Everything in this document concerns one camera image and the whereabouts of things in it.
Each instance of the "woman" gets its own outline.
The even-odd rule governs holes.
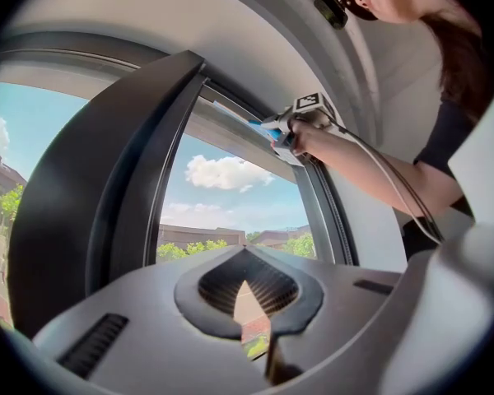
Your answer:
[[[341,1],[350,12],[368,21],[422,21],[436,37],[443,59],[442,103],[436,125],[413,164],[386,157],[412,185],[430,212],[439,213],[457,202],[462,202],[458,207],[461,211],[469,212],[461,187],[447,163],[494,96],[494,61],[483,48],[482,28],[477,19],[457,0]],[[357,145],[301,121],[294,121],[291,126],[296,134],[298,153],[310,153],[370,195],[406,211],[372,159]],[[422,215],[406,191],[404,196],[413,212]]]

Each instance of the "woman's hand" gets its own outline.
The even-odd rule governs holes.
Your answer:
[[[291,130],[295,134],[292,151],[297,156],[308,151],[311,138],[319,131],[315,126],[298,119],[291,120]]]

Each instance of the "black cable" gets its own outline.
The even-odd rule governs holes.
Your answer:
[[[340,126],[338,123],[334,122],[332,119],[330,119],[331,123],[333,126],[338,128],[340,133],[342,134],[348,134],[350,135],[353,139],[359,141],[362,145],[364,145],[366,148],[368,148],[370,151],[372,151],[386,166],[395,174],[397,179],[403,184],[403,186],[406,188],[410,196],[412,196],[413,201],[416,203],[417,207],[421,210],[423,214],[423,218],[426,222],[426,227],[428,231],[439,241],[443,241],[443,234],[440,232],[439,227],[436,224],[436,221],[434,220],[434,217],[430,213],[430,210],[426,207],[425,203],[421,200],[419,195],[415,190],[413,190],[412,186],[410,183],[403,177],[402,174],[398,172],[398,170],[381,154],[379,151],[377,151],[373,146],[369,145],[367,142],[363,141],[360,137],[358,137],[356,134],[350,132],[343,126]]]

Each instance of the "tree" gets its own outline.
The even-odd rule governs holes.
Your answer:
[[[253,241],[254,239],[256,239],[256,237],[258,237],[261,233],[259,231],[254,231],[252,233],[248,233],[247,234],[247,241]]]
[[[207,250],[205,248],[205,244],[203,244],[201,241],[198,241],[197,243],[189,243],[187,246],[187,253],[188,254],[197,254],[201,253]]]
[[[24,193],[24,186],[18,184],[13,190],[3,194],[0,197],[0,210],[5,219],[13,222]]]
[[[313,235],[305,233],[298,239],[290,239],[283,247],[284,252],[302,256],[304,258],[313,258],[315,256],[315,244],[313,243]]]
[[[162,244],[157,248],[157,257],[162,260],[176,260],[186,258],[187,253],[174,243]]]
[[[184,251],[177,247],[174,243],[162,244],[157,248],[157,259],[161,260],[176,260],[186,258],[193,254],[205,252],[206,250],[214,250],[222,247],[226,247],[227,242],[225,240],[212,241],[207,240],[207,244],[203,244],[201,241],[197,243],[189,243],[187,250]]]
[[[222,247],[227,247],[227,242],[225,240],[207,240],[207,250],[221,249]]]

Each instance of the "curved ceiling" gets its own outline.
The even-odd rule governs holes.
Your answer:
[[[324,90],[293,46],[237,0],[29,0],[6,32],[45,30],[110,35],[167,53],[190,49],[275,111]]]

